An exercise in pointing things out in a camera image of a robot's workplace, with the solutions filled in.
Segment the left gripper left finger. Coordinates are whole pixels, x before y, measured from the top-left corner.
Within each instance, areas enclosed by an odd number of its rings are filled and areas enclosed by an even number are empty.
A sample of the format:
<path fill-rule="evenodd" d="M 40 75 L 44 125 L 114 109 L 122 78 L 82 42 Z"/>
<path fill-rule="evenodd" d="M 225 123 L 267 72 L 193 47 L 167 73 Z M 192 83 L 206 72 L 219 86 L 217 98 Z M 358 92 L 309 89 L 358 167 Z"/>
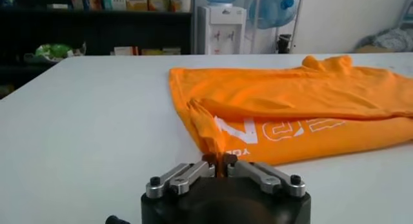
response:
<path fill-rule="evenodd" d="M 146 196 L 162 198 L 168 191 L 178 196 L 186 194 L 199 178 L 216 176 L 217 159 L 214 154 L 203 155 L 197 163 L 180 163 L 161 176 L 153 176 L 146 184 Z"/>

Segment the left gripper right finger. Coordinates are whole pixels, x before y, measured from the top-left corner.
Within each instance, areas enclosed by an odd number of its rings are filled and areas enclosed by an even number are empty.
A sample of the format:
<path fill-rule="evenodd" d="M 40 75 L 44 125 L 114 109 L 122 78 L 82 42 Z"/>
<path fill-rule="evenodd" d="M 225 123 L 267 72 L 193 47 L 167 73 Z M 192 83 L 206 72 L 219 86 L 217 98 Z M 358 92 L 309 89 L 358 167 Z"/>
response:
<path fill-rule="evenodd" d="M 306 186 L 300 176 L 285 174 L 264 162 L 241 161 L 236 155 L 226 153 L 222 164 L 227 177 L 249 178 L 266 194 L 275 194 L 278 190 L 293 198 L 302 198 L 306 194 Z"/>

